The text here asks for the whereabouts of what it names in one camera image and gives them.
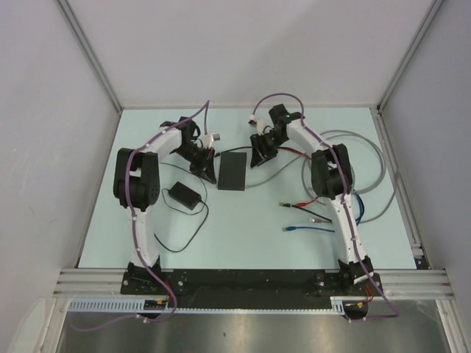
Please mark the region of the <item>black network switch box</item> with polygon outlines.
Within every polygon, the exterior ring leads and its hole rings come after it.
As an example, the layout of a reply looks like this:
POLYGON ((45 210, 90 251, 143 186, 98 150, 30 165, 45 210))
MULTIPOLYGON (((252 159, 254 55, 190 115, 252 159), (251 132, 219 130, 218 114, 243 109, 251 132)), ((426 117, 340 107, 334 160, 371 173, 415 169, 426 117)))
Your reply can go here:
POLYGON ((222 152, 217 188, 227 191, 244 191, 246 171, 247 154, 245 152, 222 152))

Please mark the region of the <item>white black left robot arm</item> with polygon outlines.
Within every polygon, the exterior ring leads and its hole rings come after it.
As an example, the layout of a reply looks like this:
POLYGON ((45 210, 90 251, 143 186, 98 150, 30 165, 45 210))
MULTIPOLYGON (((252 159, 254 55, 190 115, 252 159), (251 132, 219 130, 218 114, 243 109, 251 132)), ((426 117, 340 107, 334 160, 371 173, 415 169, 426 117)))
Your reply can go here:
POLYGON ((163 284, 160 254, 153 226, 146 220, 160 196, 159 163, 170 154, 189 161, 189 173, 201 182, 216 184, 214 171, 215 137, 201 136, 198 125, 190 118, 166 121, 159 133, 139 149, 118 151, 113 181, 113 195, 128 212, 132 222, 134 252, 122 282, 122 293, 138 286, 153 294, 163 284))

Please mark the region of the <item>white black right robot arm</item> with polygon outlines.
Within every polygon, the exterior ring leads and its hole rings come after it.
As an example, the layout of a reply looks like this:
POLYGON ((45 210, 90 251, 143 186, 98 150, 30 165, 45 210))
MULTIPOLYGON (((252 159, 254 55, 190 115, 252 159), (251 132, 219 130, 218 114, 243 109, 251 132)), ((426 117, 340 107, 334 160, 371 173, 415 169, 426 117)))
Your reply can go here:
POLYGON ((338 238, 340 288, 348 295, 356 295, 368 280, 376 288, 374 268, 363 248, 358 226, 352 211, 353 175, 347 147, 333 145, 305 123, 302 113, 290 113, 284 105, 269 110, 272 127, 252 114, 249 124, 257 132, 250 136, 252 168, 277 156, 285 142, 295 142, 311 157, 311 184, 315 195, 327 206, 338 238))

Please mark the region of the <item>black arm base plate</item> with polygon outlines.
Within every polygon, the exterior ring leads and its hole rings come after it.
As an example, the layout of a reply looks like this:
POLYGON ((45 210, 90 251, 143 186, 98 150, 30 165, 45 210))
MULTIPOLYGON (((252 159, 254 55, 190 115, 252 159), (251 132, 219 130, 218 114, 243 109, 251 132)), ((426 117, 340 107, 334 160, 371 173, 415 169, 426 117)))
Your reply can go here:
MULTIPOLYGON (((325 270, 214 270, 175 269, 161 271, 161 280, 173 290, 178 302, 281 303, 306 302, 310 298, 355 297, 367 299, 379 293, 367 280, 346 288, 340 271, 325 270)), ((378 274, 374 274, 382 287, 378 274)))

